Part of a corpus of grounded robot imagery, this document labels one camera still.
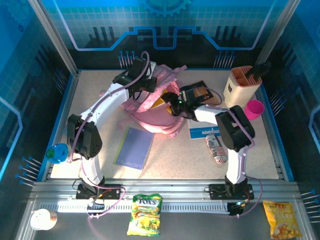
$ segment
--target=beige table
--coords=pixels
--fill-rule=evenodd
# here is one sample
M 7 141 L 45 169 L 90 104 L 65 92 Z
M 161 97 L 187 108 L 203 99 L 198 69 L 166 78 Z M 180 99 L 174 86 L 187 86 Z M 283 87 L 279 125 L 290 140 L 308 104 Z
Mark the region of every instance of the beige table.
M 107 90 L 119 70 L 84 70 L 74 94 L 69 111 L 79 115 L 98 99 L 101 90 Z M 204 80 L 208 87 L 223 95 L 229 71 L 186 70 L 178 74 L 179 85 L 189 85 Z M 185 122 L 177 137 L 156 134 L 150 149 L 149 157 L 142 171 L 113 164 L 118 148 L 127 127 L 143 129 L 134 121 L 122 124 L 118 122 L 128 118 L 119 107 L 103 125 L 100 135 L 103 147 L 99 153 L 99 161 L 106 178 L 123 179 L 224 179 L 228 164 L 217 164 L 210 154 L 205 139 L 190 139 L 188 125 Z M 278 179 L 275 162 L 267 139 L 262 118 L 251 122 L 255 130 L 256 147 L 249 151 L 246 173 L 259 179 Z M 55 164 L 51 178 L 78 178 L 80 163 Z

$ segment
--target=white cable tray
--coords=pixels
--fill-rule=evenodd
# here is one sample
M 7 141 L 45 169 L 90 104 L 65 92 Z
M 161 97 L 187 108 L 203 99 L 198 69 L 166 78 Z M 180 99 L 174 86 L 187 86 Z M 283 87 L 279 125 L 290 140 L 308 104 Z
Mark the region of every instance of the white cable tray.
M 105 203 L 103 211 L 109 209 L 112 204 Z M 47 209 L 59 213 L 86 213 L 88 202 L 77 201 L 59 201 L 46 202 L 40 204 L 40 209 Z M 110 213 L 131 213 L 132 202 L 123 201 L 116 205 Z M 211 213 L 211 214 L 228 214 L 226 202 L 163 202 L 162 213 Z

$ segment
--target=pink backpack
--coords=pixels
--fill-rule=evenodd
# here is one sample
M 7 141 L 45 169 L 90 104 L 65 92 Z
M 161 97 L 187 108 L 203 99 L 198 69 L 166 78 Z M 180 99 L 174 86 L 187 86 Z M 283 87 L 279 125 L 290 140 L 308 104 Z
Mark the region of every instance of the pink backpack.
M 184 118 L 172 116 L 167 110 L 168 103 L 153 109 L 150 108 L 161 97 L 165 89 L 168 92 L 179 94 L 179 87 L 176 83 L 177 73 L 186 68 L 185 65 L 174 70 L 166 65 L 155 66 L 152 73 L 152 76 L 157 78 L 157 86 L 154 93 L 143 91 L 137 100 L 131 97 L 121 106 L 133 120 L 147 131 L 175 137 L 182 127 Z

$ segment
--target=green candy bag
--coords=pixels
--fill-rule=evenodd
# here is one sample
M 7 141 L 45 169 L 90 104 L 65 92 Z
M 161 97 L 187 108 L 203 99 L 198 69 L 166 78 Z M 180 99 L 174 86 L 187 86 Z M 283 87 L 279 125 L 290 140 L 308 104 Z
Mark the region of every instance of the green candy bag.
M 133 196 L 131 220 L 127 235 L 159 236 L 161 207 L 162 197 L 157 193 Z

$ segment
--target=patterned can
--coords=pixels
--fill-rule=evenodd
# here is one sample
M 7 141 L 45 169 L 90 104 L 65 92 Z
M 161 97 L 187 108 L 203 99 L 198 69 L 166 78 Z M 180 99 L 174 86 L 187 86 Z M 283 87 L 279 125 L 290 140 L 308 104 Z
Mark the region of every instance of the patterned can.
M 228 160 L 228 156 L 219 139 L 214 134 L 208 134 L 205 137 L 205 141 L 216 163 L 224 164 Z

